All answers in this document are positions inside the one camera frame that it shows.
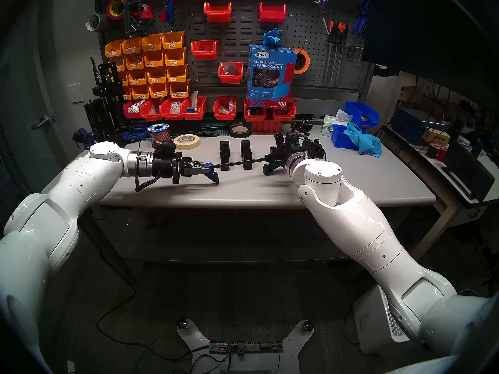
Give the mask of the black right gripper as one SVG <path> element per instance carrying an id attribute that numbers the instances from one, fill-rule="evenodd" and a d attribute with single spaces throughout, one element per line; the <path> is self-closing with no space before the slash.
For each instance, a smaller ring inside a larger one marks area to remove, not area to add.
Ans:
<path id="1" fill-rule="evenodd" d="M 287 143 L 281 148 L 270 147 L 269 153 L 265 155 L 268 171 L 274 172 L 279 169 L 286 169 L 286 161 L 297 152 L 299 152 L 299 143 Z"/>

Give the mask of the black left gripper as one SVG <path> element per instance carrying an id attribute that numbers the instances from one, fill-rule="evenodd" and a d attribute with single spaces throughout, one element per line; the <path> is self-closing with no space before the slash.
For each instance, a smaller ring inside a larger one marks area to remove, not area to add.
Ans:
<path id="1" fill-rule="evenodd" d="M 181 176 L 209 176 L 210 174 L 213 174 L 211 163 L 183 158 L 182 152 L 154 151 L 152 154 L 152 177 L 154 178 L 170 178 L 173 184 L 179 184 Z"/>

